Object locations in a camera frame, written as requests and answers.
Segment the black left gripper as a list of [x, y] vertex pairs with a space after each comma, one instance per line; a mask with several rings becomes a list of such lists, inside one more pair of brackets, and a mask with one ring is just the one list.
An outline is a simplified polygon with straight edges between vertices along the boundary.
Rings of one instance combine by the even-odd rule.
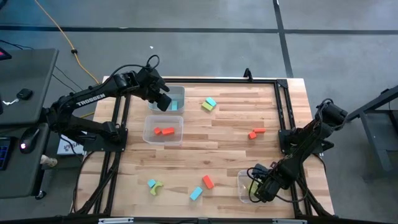
[[165, 85], [164, 79], [156, 69], [142, 68], [136, 74], [136, 81], [139, 84], [136, 96], [141, 97], [143, 100], [156, 101], [158, 109], [167, 111], [172, 99], [161, 93], [160, 90], [169, 92], [170, 88]]

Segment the clear bin with blue blocks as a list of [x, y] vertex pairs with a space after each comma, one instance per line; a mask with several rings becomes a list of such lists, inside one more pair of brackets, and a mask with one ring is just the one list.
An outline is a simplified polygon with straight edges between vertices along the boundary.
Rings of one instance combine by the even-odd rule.
[[160, 90], [161, 93], [165, 93], [167, 96], [169, 96], [172, 101], [178, 101], [178, 110], [177, 111], [172, 111], [172, 102], [167, 108], [167, 111], [161, 111], [157, 107], [157, 103], [148, 103], [148, 108], [154, 113], [154, 114], [182, 114], [185, 109], [185, 88], [183, 86], [169, 86], [170, 91], [165, 92], [163, 90]]

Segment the clear plastic bin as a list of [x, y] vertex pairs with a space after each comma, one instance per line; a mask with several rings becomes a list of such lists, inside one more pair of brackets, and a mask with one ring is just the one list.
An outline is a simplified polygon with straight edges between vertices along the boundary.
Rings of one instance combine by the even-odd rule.
[[[155, 128], [175, 128], [175, 134], [164, 136], [155, 135]], [[142, 138], [145, 142], [153, 145], [178, 146], [183, 140], [183, 118], [181, 116], [147, 116], [144, 121]]]
[[253, 181], [259, 183], [259, 179], [266, 175], [271, 176], [271, 170], [264, 167], [250, 167], [246, 170], [239, 171], [237, 175], [237, 184], [240, 201], [242, 201], [243, 203], [262, 202], [256, 197], [256, 193], [254, 195], [250, 195], [249, 187], [251, 186]]

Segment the silver aluminium bar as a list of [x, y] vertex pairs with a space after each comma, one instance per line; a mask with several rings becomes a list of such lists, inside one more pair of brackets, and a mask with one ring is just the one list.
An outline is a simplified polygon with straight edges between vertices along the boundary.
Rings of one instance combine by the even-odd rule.
[[119, 218], [100, 218], [98, 224], [133, 224], [133, 217], [119, 217]]
[[272, 224], [308, 224], [306, 220], [275, 218]]

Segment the black floor tape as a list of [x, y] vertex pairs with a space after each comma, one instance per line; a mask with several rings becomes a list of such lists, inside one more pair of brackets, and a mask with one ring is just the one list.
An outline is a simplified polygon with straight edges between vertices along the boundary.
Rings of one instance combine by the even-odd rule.
[[150, 32], [150, 33], [242, 33], [310, 35], [398, 35], [398, 30], [316, 30], [316, 29], [247, 29], [247, 28], [140, 28], [140, 27], [61, 27], [64, 32]]
[[292, 70], [292, 65], [291, 65], [290, 56], [289, 56], [289, 50], [288, 50], [287, 41], [286, 41], [286, 37], [285, 37], [285, 30], [284, 30], [284, 25], [283, 25], [283, 20], [282, 20], [282, 14], [280, 11], [279, 0], [272, 0], [272, 1], [273, 1], [273, 5], [274, 5], [275, 19], [276, 19], [276, 23], [277, 23], [282, 57], [284, 60], [285, 72], [286, 72], [287, 78], [293, 78], [294, 74], [293, 74], [293, 70]]

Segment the green arch block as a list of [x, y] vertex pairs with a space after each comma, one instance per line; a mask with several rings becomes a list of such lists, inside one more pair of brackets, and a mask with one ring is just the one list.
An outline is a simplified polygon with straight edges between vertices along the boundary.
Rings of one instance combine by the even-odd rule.
[[151, 193], [153, 196], [156, 196], [156, 195], [157, 195], [157, 189], [158, 189], [159, 187], [163, 187], [163, 186], [164, 186], [164, 185], [163, 185], [162, 182], [157, 181], [157, 182], [152, 186], [152, 188], [151, 188], [151, 190], [150, 190], [150, 193]]

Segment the white printed sign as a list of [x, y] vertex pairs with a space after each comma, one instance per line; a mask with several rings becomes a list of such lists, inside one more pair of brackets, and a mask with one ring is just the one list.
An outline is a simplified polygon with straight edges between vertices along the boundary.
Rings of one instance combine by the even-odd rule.
[[60, 142], [58, 144], [57, 154], [61, 156], [84, 154], [83, 146], [81, 144], [72, 141], [64, 135], [61, 135]]

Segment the small beige object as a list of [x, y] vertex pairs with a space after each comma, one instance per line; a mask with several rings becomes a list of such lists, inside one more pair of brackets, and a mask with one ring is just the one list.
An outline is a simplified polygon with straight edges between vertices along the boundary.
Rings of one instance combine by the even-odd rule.
[[40, 164], [47, 167], [55, 167], [58, 164], [58, 160], [55, 158], [48, 157], [46, 155], [41, 155]]

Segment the dark grey desk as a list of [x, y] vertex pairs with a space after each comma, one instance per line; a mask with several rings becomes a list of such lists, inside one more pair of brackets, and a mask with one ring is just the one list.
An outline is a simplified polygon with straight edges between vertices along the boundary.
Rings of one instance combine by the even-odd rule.
[[0, 170], [0, 199], [32, 196], [40, 200], [46, 196], [46, 192], [41, 189], [44, 170], [40, 158], [47, 147], [49, 127], [45, 123], [33, 127], [39, 128], [40, 133], [35, 149], [30, 154], [23, 154], [19, 149], [19, 140], [24, 131], [30, 127], [0, 129], [0, 137], [13, 139], [7, 168]]
[[[0, 126], [38, 122], [47, 94], [58, 50], [11, 50], [12, 58], [0, 60]], [[29, 100], [18, 100], [23, 88], [34, 93]]]

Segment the black computer mouse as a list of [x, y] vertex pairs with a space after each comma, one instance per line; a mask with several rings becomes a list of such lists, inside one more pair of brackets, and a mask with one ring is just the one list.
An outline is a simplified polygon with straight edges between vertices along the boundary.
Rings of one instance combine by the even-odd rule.
[[39, 136], [39, 128], [28, 128], [22, 134], [19, 140], [19, 149], [23, 154], [30, 154], [34, 149]]

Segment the grey metal stand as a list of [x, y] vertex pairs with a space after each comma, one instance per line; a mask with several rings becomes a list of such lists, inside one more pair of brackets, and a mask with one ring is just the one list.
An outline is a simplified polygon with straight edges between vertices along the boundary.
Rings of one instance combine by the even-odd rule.
[[398, 100], [398, 85], [388, 88], [381, 94], [354, 110], [347, 117], [347, 121], [359, 118], [365, 130], [368, 142], [379, 159], [381, 171], [365, 175], [366, 182], [388, 177], [398, 178], [398, 165], [391, 162], [390, 155], [398, 154], [398, 109], [382, 110], [381, 106], [390, 105]]

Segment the black keyboard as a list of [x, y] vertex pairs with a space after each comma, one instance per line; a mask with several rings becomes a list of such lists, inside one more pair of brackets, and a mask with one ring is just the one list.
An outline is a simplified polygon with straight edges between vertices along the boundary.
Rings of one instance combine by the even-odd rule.
[[12, 152], [11, 137], [0, 137], [0, 170], [6, 170]]

